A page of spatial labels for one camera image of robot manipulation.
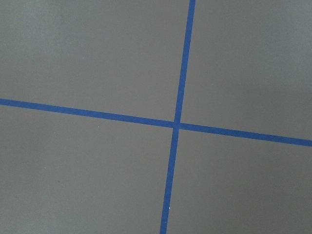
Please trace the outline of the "brown paper table mat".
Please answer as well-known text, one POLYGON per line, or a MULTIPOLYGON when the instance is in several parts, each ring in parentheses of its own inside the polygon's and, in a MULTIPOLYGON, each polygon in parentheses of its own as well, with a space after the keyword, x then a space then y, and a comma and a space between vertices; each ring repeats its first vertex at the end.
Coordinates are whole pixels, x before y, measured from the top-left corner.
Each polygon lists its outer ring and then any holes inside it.
POLYGON ((309 0, 3 0, 3 234, 309 234, 309 0))

